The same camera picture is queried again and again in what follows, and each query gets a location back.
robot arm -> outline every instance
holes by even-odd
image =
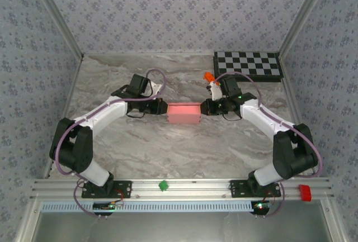
[[[292,130],[282,125],[291,126],[310,141],[312,136],[308,126],[305,124],[294,125],[275,115],[265,106],[258,106],[258,100],[250,93],[242,94],[237,86],[235,77],[228,77],[220,81],[220,87],[225,98],[218,100],[207,99],[201,105],[201,111],[207,115],[226,114],[234,112],[242,119],[254,124],[274,144],[273,160],[270,164],[249,174],[248,183],[253,192],[268,184],[282,179],[289,179],[318,164],[318,159],[313,149]],[[278,119],[277,123],[262,112]]]
[[[95,186],[103,188],[104,196],[108,194],[111,191],[113,175],[93,159],[93,138],[115,119],[126,115],[132,109],[151,114],[166,112],[167,104],[161,98],[148,100],[148,97],[142,95],[148,82],[152,95],[156,95],[162,85],[135,74],[129,85],[113,92],[103,104],[92,111],[74,120],[68,118],[60,120],[50,149],[50,157],[55,160],[56,147],[64,132],[76,122],[83,121],[65,137],[59,152],[59,163]],[[121,101],[121,99],[136,99],[136,101]]]

checkerboard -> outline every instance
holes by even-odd
[[[283,77],[279,53],[215,52],[214,71],[215,77],[226,72],[241,72],[255,82],[280,82]],[[236,80],[248,82],[241,76]]]

cable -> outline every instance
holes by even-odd
[[[280,186],[281,186],[281,190],[282,190],[282,201],[281,201],[279,207],[273,213],[265,215],[263,218],[269,218],[269,217],[275,216],[276,214],[278,214],[282,210],[282,208],[284,206],[284,202],[285,202],[285,188],[284,188],[284,186],[282,185],[281,182],[280,182]]]
[[[227,119],[227,118],[224,116],[224,114],[223,114],[223,118],[224,118],[226,121],[230,121],[230,122],[232,122],[232,121],[240,121],[240,120],[242,119],[242,117],[240,117],[239,119],[230,120],[230,119]]]
[[[73,199],[74,199],[75,203],[76,203],[77,206],[78,206],[84,213],[86,213],[88,216],[95,217],[95,218],[102,218],[102,216],[97,216],[96,214],[89,212],[88,210],[86,210],[86,209],[78,202],[77,196],[76,196],[77,189],[80,188],[78,181],[77,181],[77,185],[76,185],[76,187],[74,188],[74,191],[73,191]]]
[[[152,83],[149,81],[149,86],[150,86],[150,95],[146,96],[147,98],[149,98],[151,95],[153,95],[153,87],[152,87]]]
[[[79,186],[79,184],[78,184],[80,180],[81,180],[81,178],[79,178],[79,179],[77,180],[77,183],[76,183],[76,184],[77,184],[78,188],[83,189],[83,186],[81,187],[81,186]]]
[[[266,195],[265,195],[264,199],[261,201],[261,203],[266,200],[268,193],[271,193],[272,196],[274,197],[274,202],[272,203],[272,205],[274,205],[275,204],[275,195],[271,190],[267,190]]]
[[[122,190],[121,189],[116,189],[116,192],[121,194],[121,199],[115,201],[115,203],[117,203],[119,201],[122,201],[122,206],[124,206],[124,194],[123,194]]]
[[[67,135],[79,124],[85,122],[85,120],[91,119],[93,116],[95,116],[96,114],[98,114],[99,112],[103,111],[105,108],[107,108],[110,105],[119,103],[119,102],[124,102],[124,101],[149,101],[151,99],[154,99],[156,97],[159,97],[162,92],[164,91],[166,85],[167,85],[167,78],[165,76],[165,74],[159,70],[159,69],[150,69],[147,71],[146,77],[148,77],[149,73],[151,72],[159,72],[162,77],[163,77],[163,86],[160,88],[159,92],[153,96],[147,97],[147,98],[122,98],[122,99],[116,99],[114,101],[110,101],[109,103],[105,103],[104,105],[102,105],[101,107],[99,107],[97,110],[93,111],[92,113],[90,113],[86,118],[83,118],[77,122],[75,122],[74,124],[72,124],[62,135],[62,137],[60,138],[57,147],[56,147],[56,151],[55,151],[55,163],[56,163],[56,167],[58,169],[58,171],[62,174],[62,175],[70,175],[73,173],[73,171],[71,170],[70,172],[66,172],[64,171],[59,163],[59,153],[60,153],[60,148],[62,146],[63,141],[65,140],[65,138],[67,137]],[[82,177],[80,174],[75,173],[78,177],[85,179],[84,177]]]
[[[291,130],[293,133],[297,134],[298,136],[300,136],[314,151],[314,153],[317,156],[318,159],[318,170],[316,173],[312,174],[312,175],[296,175],[296,177],[300,177],[300,178],[315,178],[318,177],[322,174],[323,172],[323,159],[318,151],[318,149],[314,146],[314,144],[305,136],[303,135],[301,132],[299,132],[297,129],[293,128],[292,126],[286,124],[285,122],[280,121],[279,119],[277,119],[275,116],[270,115],[268,112],[266,112],[266,110],[261,107],[262,104],[262,94],[260,89],[258,88],[257,84],[246,74],[244,73],[240,73],[240,72],[229,72],[229,73],[224,73],[221,74],[220,76],[217,77],[217,79],[215,79],[214,82],[217,82],[218,80],[220,80],[223,76],[228,75],[228,74],[239,74],[242,75],[244,77],[246,77],[256,88],[257,93],[258,93],[258,108],[260,109],[260,111],[266,115],[268,118],[274,120],[276,123],[279,123],[280,125],[283,125],[284,127],[288,128],[289,130]]]

patterned wallpaper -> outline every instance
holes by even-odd
[[[358,0],[318,0],[285,59],[302,117],[358,241]]]
[[[278,51],[303,0],[55,0],[84,53]]]
[[[41,0],[0,8],[0,241],[12,241],[78,63]]]

orange object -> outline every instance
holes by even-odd
[[[209,83],[215,81],[215,77],[213,76],[212,73],[206,72],[204,74],[204,79],[207,80]]]

